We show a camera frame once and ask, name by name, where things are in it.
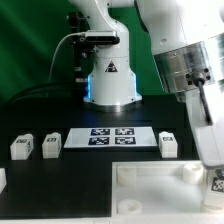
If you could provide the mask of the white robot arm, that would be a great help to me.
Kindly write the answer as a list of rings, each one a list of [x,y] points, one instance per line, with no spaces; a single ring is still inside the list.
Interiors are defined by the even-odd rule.
[[[224,168],[224,0],[69,0],[87,19],[96,62],[84,101],[119,109],[141,99],[129,67],[129,35],[108,9],[134,6],[149,33],[163,89],[187,107],[199,158]]]

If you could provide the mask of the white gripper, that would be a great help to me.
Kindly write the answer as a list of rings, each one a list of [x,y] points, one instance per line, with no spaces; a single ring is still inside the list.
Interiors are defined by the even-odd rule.
[[[199,158],[206,169],[224,167],[224,93],[219,85],[196,81],[186,107]]]

